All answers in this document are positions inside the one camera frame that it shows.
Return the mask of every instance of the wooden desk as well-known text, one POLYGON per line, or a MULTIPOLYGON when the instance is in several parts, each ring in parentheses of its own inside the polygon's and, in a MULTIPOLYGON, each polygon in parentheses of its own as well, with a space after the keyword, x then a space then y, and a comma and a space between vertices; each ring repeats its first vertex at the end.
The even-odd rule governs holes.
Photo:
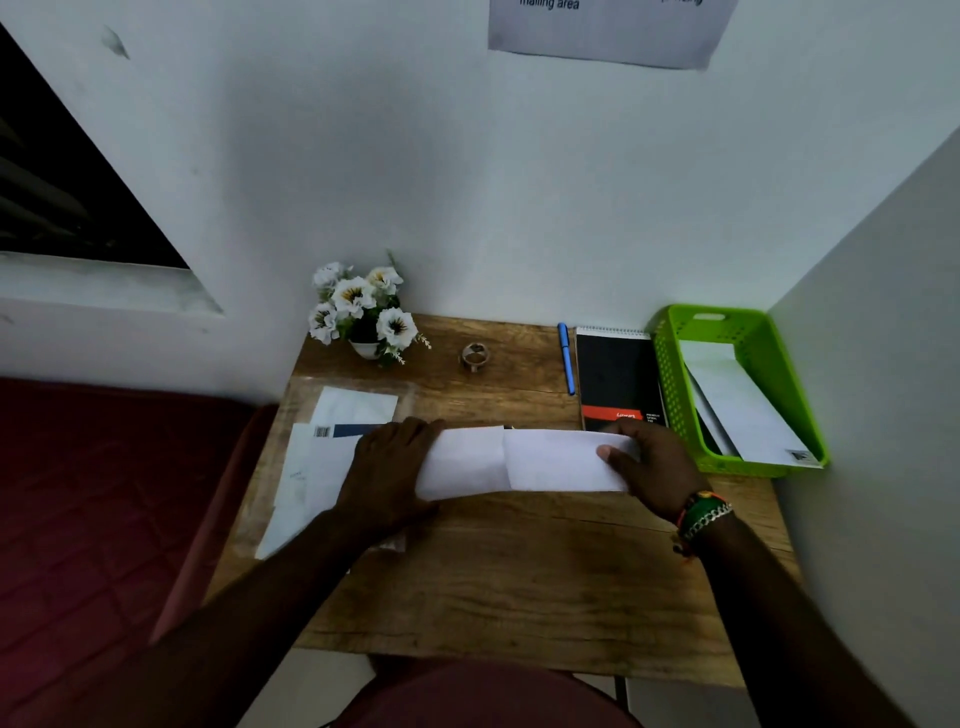
MULTIPOLYGON (((340 342, 326 348, 306 340, 208 596, 255 563, 291 426, 309 421, 322 386, 307 377, 372 387, 406 382, 415 395, 413 414, 455 426, 579 428, 554 328, 417 321, 433 351, 408 350, 407 365, 388 370, 340 342), (471 341, 492 350, 478 375, 458 364, 471 341)), ((770 482, 716 477, 711 483, 799 578, 770 482)), ((672 531, 622 494, 449 500, 440 516, 409 534, 406 553, 361 557, 297 644, 742 686, 703 568, 673 553, 672 531)))

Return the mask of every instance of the green tray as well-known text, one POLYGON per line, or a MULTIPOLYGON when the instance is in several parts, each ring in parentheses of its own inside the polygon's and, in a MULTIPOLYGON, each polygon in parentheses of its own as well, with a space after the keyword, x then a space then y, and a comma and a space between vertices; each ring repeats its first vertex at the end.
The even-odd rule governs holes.
POLYGON ((746 308, 676 304, 663 310, 654 331, 654 348, 660 366, 660 383, 670 428, 686 442, 687 449, 704 473, 783 477, 810 468, 749 463, 739 457, 718 455, 707 449, 697 422, 690 378, 680 341, 710 341, 733 344, 736 360, 793 427, 821 465, 829 461, 827 446, 806 404, 804 390, 794 374, 786 349, 773 321, 762 311, 746 308))

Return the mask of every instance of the flower pot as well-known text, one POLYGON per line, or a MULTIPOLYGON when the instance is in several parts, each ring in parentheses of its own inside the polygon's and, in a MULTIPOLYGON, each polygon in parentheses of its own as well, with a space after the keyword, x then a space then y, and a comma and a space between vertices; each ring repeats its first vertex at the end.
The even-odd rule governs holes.
POLYGON ((353 347, 353 350, 355 352, 360 354, 365 359, 374 361, 380 358, 379 356, 376 355, 376 348, 379 346, 377 342, 373 342, 372 344, 358 344, 355 341, 351 341, 350 345, 353 347))

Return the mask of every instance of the red label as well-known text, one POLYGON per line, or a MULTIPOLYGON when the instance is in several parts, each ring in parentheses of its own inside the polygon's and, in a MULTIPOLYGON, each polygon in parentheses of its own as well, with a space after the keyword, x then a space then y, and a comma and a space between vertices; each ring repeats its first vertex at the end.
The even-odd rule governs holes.
POLYGON ((635 420, 642 420, 643 413, 638 409, 620 409, 619 407, 594 407, 592 404, 583 406, 584 417, 592 420, 619 420, 621 417, 632 417, 635 420))

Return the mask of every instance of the dark window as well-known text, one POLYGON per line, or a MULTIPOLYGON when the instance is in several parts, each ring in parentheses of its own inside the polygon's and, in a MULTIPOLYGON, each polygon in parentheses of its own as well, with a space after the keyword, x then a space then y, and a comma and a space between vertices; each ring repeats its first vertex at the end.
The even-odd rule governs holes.
POLYGON ((0 251, 186 268, 0 25, 0 251))

